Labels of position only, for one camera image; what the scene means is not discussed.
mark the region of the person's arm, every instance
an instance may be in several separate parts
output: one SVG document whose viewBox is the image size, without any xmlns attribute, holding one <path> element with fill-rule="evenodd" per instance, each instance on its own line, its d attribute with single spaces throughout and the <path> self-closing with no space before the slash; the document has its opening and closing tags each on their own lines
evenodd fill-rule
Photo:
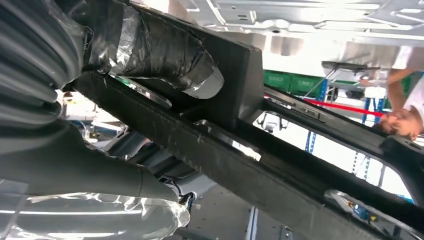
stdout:
<svg viewBox="0 0 424 240">
<path fill-rule="evenodd" d="M 402 86 L 402 79 L 416 72 L 415 69 L 406 68 L 402 70 L 392 69 L 387 79 L 387 97 L 393 110 L 404 107 L 407 100 Z"/>
</svg>

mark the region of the ceiling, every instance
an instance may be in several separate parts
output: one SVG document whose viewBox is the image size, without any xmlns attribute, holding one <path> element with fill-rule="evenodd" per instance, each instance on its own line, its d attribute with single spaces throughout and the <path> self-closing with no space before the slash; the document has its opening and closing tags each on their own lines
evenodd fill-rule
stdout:
<svg viewBox="0 0 424 240">
<path fill-rule="evenodd" d="M 424 0 L 143 1 L 262 49 L 264 69 L 324 77 L 321 62 L 334 61 L 424 70 Z"/>
</svg>

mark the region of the black hose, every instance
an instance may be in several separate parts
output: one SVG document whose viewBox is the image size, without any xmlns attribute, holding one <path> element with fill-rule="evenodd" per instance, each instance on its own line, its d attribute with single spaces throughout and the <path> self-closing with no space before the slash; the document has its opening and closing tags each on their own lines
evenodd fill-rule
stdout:
<svg viewBox="0 0 424 240">
<path fill-rule="evenodd" d="M 210 99 L 221 90 L 224 77 L 191 30 L 120 1 L 59 2 L 64 11 L 94 32 L 84 70 L 132 78 L 137 83 L 158 79 L 198 99 Z"/>
<path fill-rule="evenodd" d="M 83 29 L 65 30 L 59 12 L 48 0 L 0 1 L 0 126 L 59 117 L 55 89 L 79 76 L 84 45 Z"/>
</svg>

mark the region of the white shirt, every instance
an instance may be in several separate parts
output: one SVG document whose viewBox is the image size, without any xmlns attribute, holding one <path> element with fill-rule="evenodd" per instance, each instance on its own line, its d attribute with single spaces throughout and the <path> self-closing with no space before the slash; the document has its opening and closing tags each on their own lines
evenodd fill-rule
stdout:
<svg viewBox="0 0 424 240">
<path fill-rule="evenodd" d="M 411 111 L 412 107 L 418 111 L 424 123 L 424 76 L 414 86 L 403 105 L 403 108 L 408 111 Z"/>
</svg>

